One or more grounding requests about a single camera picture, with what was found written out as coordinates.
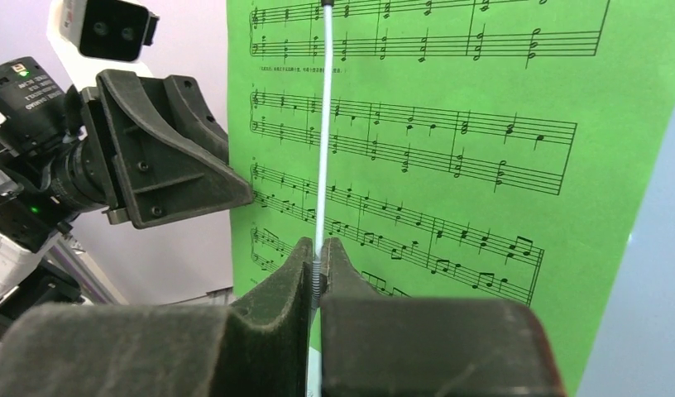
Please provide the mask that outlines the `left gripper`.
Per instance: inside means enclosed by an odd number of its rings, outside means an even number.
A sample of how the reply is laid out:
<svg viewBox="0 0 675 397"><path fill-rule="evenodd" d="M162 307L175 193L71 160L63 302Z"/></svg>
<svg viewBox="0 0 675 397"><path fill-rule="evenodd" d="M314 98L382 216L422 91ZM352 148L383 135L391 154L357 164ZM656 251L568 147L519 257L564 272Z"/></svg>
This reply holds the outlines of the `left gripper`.
<svg viewBox="0 0 675 397"><path fill-rule="evenodd" d="M196 79L106 69L96 82L59 90L45 105L44 223L103 210L112 223L145 229L253 201Z"/></svg>

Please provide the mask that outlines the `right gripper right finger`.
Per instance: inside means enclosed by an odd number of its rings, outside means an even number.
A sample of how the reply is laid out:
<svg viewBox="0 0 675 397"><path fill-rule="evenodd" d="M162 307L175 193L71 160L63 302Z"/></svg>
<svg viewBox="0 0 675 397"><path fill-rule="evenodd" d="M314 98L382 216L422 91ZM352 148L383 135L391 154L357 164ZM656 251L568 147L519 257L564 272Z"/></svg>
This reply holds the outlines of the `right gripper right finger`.
<svg viewBox="0 0 675 397"><path fill-rule="evenodd" d="M551 344L509 299L389 297L322 249L324 396L564 396Z"/></svg>

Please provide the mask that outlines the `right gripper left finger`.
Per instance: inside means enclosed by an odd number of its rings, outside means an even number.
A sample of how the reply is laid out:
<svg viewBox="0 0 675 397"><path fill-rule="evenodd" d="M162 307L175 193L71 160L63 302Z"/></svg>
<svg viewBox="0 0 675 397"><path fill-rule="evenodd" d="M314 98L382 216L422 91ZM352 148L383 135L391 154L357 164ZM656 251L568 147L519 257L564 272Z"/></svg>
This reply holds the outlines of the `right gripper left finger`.
<svg viewBox="0 0 675 397"><path fill-rule="evenodd" d="M45 304L0 346L0 396L302 396L313 244L228 306Z"/></svg>

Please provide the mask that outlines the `green sheet music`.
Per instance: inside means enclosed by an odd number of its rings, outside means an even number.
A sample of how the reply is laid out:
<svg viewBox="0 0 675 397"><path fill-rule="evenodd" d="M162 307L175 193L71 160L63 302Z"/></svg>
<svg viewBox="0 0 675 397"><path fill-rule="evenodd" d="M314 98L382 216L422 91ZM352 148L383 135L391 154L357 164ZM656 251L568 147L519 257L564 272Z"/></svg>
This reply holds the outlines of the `green sheet music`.
<svg viewBox="0 0 675 397"><path fill-rule="evenodd" d="M383 294L500 297L575 392L675 106L675 1L230 1L234 288L315 233Z"/></svg>

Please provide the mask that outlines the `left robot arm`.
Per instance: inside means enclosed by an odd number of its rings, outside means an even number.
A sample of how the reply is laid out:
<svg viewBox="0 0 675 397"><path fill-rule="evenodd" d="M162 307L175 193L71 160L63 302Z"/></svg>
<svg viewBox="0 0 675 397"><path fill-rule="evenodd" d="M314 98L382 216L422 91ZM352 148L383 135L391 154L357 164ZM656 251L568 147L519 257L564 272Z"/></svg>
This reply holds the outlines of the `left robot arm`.
<svg viewBox="0 0 675 397"><path fill-rule="evenodd" d="M82 302L45 261L79 215L145 229L253 200L195 79L106 69L64 90L31 57L0 65L0 171L0 338L34 306Z"/></svg>

